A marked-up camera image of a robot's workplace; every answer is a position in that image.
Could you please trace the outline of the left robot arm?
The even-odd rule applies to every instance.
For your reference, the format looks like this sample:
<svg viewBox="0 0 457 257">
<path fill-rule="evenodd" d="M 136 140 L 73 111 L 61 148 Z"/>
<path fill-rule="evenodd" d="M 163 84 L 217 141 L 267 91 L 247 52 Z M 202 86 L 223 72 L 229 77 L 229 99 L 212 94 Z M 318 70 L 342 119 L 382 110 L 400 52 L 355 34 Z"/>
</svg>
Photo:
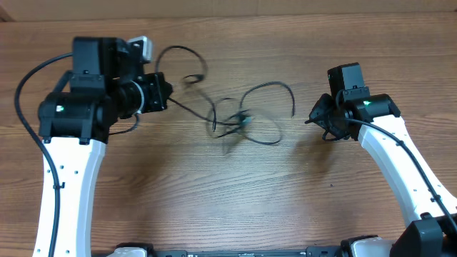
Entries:
<svg viewBox="0 0 457 257">
<path fill-rule="evenodd" d="M 152 50 L 145 36 L 73 40 L 72 68 L 38 110 L 45 153 L 35 256 L 90 255 L 94 191 L 111 126 L 165 110 L 172 93 L 162 73 L 144 71 Z"/>
</svg>

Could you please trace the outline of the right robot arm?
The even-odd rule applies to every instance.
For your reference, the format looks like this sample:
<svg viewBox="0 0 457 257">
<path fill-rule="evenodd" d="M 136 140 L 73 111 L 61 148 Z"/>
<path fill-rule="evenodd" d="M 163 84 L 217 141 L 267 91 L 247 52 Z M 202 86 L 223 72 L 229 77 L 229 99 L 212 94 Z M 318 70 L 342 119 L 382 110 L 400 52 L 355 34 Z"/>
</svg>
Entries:
<svg viewBox="0 0 457 257">
<path fill-rule="evenodd" d="M 327 72 L 323 94 L 309 122 L 324 130 L 322 139 L 352 138 L 381 170 L 401 209 L 405 231 L 396 240 L 377 235 L 314 246 L 307 256 L 455 256 L 456 197 L 440 182 L 413 143 L 401 112 L 387 94 L 371 94 L 357 63 Z"/>
</svg>

